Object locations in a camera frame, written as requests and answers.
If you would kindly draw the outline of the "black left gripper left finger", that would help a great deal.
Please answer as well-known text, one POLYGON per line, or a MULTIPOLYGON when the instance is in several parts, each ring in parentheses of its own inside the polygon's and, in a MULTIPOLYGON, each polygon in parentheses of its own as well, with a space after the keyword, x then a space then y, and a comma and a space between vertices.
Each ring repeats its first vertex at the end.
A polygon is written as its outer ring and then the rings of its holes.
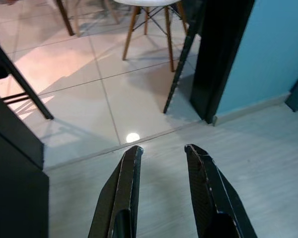
POLYGON ((103 186, 89 229, 89 238, 137 236, 142 147, 124 152, 103 186))

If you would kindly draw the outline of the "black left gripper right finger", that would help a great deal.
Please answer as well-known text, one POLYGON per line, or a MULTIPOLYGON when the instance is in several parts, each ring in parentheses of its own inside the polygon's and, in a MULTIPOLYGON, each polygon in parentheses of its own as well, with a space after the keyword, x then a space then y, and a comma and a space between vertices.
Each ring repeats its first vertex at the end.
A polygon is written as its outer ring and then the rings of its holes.
POLYGON ((213 158, 194 144, 184 150, 198 237, 251 237, 251 222, 241 199, 213 158))

